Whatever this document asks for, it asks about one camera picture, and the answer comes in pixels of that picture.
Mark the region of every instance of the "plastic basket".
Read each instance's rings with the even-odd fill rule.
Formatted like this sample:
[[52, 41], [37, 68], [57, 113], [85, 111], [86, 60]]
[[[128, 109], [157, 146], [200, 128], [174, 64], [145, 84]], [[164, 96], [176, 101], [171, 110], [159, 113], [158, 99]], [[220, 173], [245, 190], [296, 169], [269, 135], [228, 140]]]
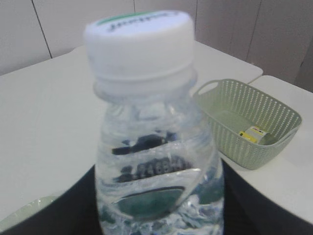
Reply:
[[[200, 94], [212, 83], [218, 84]], [[210, 81], [193, 97], [207, 114], [218, 149], [247, 169], [257, 169], [273, 159], [290, 142], [302, 122], [292, 108], [237, 80]], [[239, 135], [253, 125], [271, 133], [276, 140], [274, 144], [255, 144]]]

